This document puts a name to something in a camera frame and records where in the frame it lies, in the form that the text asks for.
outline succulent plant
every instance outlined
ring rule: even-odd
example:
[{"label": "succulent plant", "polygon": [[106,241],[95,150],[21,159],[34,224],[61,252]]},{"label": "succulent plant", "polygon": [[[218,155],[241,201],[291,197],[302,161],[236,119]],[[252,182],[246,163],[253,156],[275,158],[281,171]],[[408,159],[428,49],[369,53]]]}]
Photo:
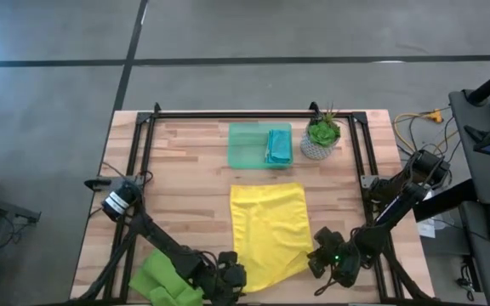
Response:
[{"label": "succulent plant", "polygon": [[320,116],[313,118],[307,128],[312,143],[329,147],[340,137],[339,126],[333,121],[333,106]]}]

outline white plant pot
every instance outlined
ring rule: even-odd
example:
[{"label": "white plant pot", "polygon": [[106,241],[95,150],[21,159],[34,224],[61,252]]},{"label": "white plant pot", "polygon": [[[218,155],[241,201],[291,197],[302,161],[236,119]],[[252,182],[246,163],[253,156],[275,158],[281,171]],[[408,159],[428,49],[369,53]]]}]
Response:
[{"label": "white plant pot", "polygon": [[330,156],[332,151],[336,148],[339,139],[333,142],[329,147],[322,147],[319,144],[314,144],[310,141],[310,135],[307,133],[307,130],[304,132],[304,136],[302,137],[302,141],[299,144],[302,153],[310,159],[314,160],[323,160]]}]

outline black metal frame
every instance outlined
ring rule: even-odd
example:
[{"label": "black metal frame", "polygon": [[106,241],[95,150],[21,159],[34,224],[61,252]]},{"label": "black metal frame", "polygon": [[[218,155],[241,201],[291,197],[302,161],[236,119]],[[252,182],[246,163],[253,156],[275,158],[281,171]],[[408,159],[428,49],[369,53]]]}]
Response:
[{"label": "black metal frame", "polygon": [[[141,136],[142,127],[148,124],[146,129],[145,138],[145,148],[143,152],[143,157],[141,159],[140,173],[145,173],[148,169],[149,163],[149,152],[151,150],[152,139],[154,137],[154,127],[157,119],[183,119],[183,118],[311,118],[312,115],[319,112],[318,106],[315,102],[312,102],[309,110],[307,111],[221,111],[221,112],[168,112],[164,113],[161,111],[158,103],[155,105],[153,112],[139,112],[135,121],[134,137],[132,139],[130,154],[128,157],[128,166],[126,169],[126,175],[133,175],[135,169],[135,163],[137,159],[137,152],[139,148],[139,141]],[[362,205],[364,209],[364,215],[367,222],[373,221],[373,210],[365,201],[365,192],[360,186],[360,177],[366,175],[365,167],[362,164],[362,153],[358,140],[358,133],[356,124],[361,124],[362,132],[364,136],[364,141],[366,144],[367,160],[370,166],[370,172],[372,175],[378,174],[377,162],[375,160],[375,155],[373,153],[373,144],[368,126],[368,119],[366,113],[363,111],[354,112],[338,112],[335,116],[338,119],[346,119],[349,124],[350,138],[353,146],[353,154],[356,163],[356,174],[358,177],[359,188],[361,188]],[[113,238],[111,255],[115,252],[117,247],[120,245],[123,238],[124,224],[123,221],[117,224],[115,229],[115,235]],[[394,252],[394,246],[392,239],[389,241],[389,248]],[[125,264],[123,267],[122,285],[120,289],[120,294],[118,297],[113,297],[113,285],[115,272],[113,271],[105,285],[105,290],[103,293],[104,300],[111,300],[115,302],[126,302],[128,297],[128,283],[132,273],[132,265],[134,261],[134,249],[135,241],[132,243],[131,247],[128,249],[125,259]],[[385,276],[383,273],[383,268],[379,258],[374,261],[373,270],[375,273],[375,278],[377,282],[377,288],[379,293],[379,299],[384,301],[388,297],[387,288],[385,284]],[[391,279],[393,287],[395,289],[396,298],[404,298],[402,283],[396,276],[396,273],[390,269]]]}]

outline wooden table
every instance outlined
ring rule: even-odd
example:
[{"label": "wooden table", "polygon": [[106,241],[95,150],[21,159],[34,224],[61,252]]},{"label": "wooden table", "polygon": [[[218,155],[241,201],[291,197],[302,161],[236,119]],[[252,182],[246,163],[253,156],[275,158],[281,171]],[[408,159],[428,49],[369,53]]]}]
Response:
[{"label": "wooden table", "polygon": [[[380,175],[394,175],[401,169],[392,127],[387,110],[365,110],[370,126]],[[125,171],[137,111],[118,111],[111,124],[104,161]],[[287,170],[235,170],[227,165],[227,135],[230,122],[290,122],[293,126],[294,164]],[[146,209],[180,244],[218,254],[232,249],[230,186],[232,184],[279,184],[299,182],[305,187],[305,198],[311,234],[327,226],[340,231],[345,239],[356,226],[364,224],[362,198],[356,176],[356,164],[347,122],[340,123],[342,139],[333,154],[324,161],[306,158],[299,141],[306,119],[170,119],[157,120],[150,155],[149,170],[154,179],[145,189]],[[362,160],[369,173],[362,131],[359,129]],[[140,141],[144,143],[145,132]],[[101,175],[115,173],[103,166]],[[94,197],[92,209],[100,206],[106,194]],[[111,253],[115,224],[104,213],[95,214],[89,221],[83,249],[71,290],[78,297],[105,266]],[[423,247],[410,212],[392,230],[396,255],[419,287],[434,295]],[[153,246],[140,237],[136,244],[134,269],[152,252]],[[394,296],[390,272],[384,264],[385,282]],[[117,270],[114,294],[118,294],[122,268]],[[378,302],[378,290],[372,269],[362,269],[356,284],[346,289],[332,286],[320,297],[313,292],[327,281],[328,273],[320,280],[305,270],[261,292],[248,294],[241,303],[347,303]],[[129,302],[145,300],[130,290]]]}]

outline potted plant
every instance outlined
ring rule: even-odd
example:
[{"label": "potted plant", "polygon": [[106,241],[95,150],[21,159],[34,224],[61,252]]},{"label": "potted plant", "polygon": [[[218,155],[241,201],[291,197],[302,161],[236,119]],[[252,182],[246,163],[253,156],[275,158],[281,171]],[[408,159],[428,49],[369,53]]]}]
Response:
[{"label": "potted plant", "polygon": [[307,157],[325,159],[336,147],[341,134],[339,126],[333,121],[334,115],[331,107],[310,120],[300,143],[300,149]]}]

